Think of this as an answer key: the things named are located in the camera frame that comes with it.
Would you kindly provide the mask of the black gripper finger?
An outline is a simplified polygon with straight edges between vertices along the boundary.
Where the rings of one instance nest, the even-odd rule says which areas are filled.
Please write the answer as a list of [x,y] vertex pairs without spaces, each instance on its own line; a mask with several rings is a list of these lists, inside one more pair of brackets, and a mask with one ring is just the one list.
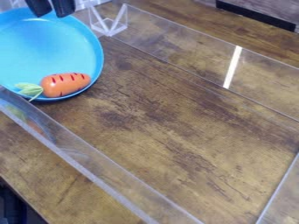
[[75,10],[74,0],[50,0],[58,18],[70,15]]
[[51,11],[51,6],[47,0],[23,0],[33,15],[38,18]]

